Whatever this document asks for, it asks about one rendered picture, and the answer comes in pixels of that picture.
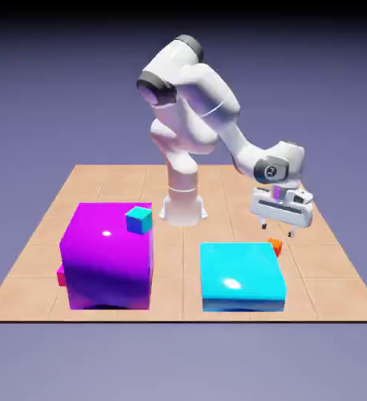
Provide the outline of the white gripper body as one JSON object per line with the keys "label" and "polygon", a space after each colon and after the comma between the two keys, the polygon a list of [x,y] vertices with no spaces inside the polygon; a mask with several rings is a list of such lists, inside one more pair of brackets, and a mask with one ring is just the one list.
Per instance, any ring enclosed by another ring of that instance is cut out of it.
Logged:
{"label": "white gripper body", "polygon": [[312,221],[313,195],[303,188],[256,187],[250,201],[250,212],[264,219],[307,228]]}

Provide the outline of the small cyan cube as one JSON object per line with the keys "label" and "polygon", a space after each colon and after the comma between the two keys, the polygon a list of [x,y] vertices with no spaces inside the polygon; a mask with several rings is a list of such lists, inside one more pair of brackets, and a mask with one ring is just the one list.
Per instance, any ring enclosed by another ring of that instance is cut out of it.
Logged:
{"label": "small cyan cube", "polygon": [[137,234],[145,234],[153,227],[152,210],[140,206],[134,206],[125,214],[127,231]]}

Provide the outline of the large cyan box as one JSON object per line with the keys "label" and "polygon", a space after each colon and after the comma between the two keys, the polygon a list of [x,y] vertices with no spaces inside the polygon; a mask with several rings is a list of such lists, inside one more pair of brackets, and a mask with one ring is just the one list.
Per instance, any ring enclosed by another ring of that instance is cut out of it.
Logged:
{"label": "large cyan box", "polygon": [[217,242],[200,245],[205,312],[282,312],[286,283],[268,243]]}

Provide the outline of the large magenta box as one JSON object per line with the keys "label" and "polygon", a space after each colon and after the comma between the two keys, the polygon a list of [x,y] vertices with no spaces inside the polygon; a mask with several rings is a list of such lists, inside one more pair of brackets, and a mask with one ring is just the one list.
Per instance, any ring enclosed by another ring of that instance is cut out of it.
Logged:
{"label": "large magenta box", "polygon": [[72,309],[148,309],[153,227],[127,231],[125,214],[151,203],[80,203],[59,243]]}

